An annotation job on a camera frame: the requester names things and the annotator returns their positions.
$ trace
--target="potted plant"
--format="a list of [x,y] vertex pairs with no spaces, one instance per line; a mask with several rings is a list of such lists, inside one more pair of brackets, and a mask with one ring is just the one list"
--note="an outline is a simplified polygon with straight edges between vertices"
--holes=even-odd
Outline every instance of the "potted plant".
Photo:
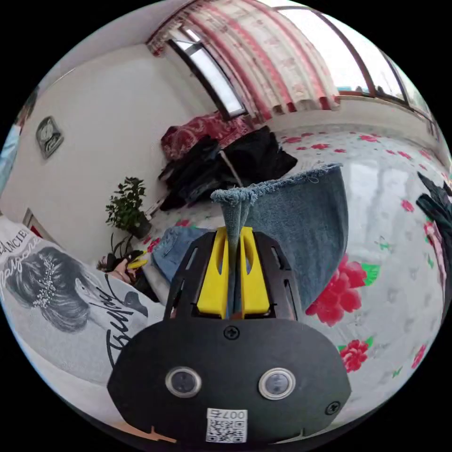
[[116,195],[110,197],[110,204],[105,207],[108,212],[106,223],[127,231],[138,239],[146,237],[151,224],[140,210],[145,195],[143,180],[125,178],[114,193]]

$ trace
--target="jeans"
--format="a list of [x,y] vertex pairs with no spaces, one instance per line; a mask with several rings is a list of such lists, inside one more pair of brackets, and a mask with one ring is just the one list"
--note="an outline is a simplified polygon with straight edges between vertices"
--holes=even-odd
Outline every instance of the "jeans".
[[324,290],[344,256],[348,210],[340,165],[332,164],[296,176],[246,188],[217,190],[229,242],[228,304],[241,310],[235,287],[235,260],[240,231],[251,226],[277,240],[295,274],[306,310]]
[[191,243],[208,229],[174,226],[168,228],[152,252],[152,260],[171,283]]

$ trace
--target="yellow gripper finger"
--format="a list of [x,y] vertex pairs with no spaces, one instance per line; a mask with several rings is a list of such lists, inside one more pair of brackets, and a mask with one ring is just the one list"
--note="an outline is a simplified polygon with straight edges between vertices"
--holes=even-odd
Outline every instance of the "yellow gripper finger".
[[[246,266],[247,260],[251,267],[249,273]],[[242,318],[246,315],[267,313],[270,309],[270,301],[252,227],[243,227],[240,233],[240,278]]]
[[147,264],[147,259],[134,260],[129,265],[127,265],[127,268],[129,268],[130,270],[135,270],[136,268],[140,268],[146,264]]
[[226,228],[220,227],[215,235],[212,253],[197,303],[200,314],[215,315],[222,319],[226,318],[229,277],[228,259]]

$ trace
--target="plant pot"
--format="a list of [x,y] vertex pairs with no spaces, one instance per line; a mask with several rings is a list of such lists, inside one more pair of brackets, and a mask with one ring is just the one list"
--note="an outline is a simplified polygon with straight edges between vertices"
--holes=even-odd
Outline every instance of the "plant pot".
[[151,230],[151,223],[146,218],[146,215],[143,212],[140,212],[140,220],[135,226],[132,226],[128,229],[129,234],[132,234],[138,240],[144,239]]

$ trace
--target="black background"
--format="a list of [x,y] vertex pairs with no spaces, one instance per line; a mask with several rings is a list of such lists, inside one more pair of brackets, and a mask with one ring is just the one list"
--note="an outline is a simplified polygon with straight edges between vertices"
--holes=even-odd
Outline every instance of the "black background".
[[[452,143],[450,118],[449,14],[438,1],[398,5],[379,2],[307,3],[365,35],[408,74],[435,115],[446,140]],[[1,9],[1,135],[9,128],[33,88],[51,67],[96,29],[145,6],[147,2],[8,2]],[[447,442],[451,434],[452,374],[451,316],[429,353],[405,386],[376,414],[352,432],[320,450],[423,449]],[[6,448],[26,450],[133,450],[112,439],[68,408],[46,386],[17,345],[0,310],[0,382]],[[164,444],[156,443],[154,449]]]

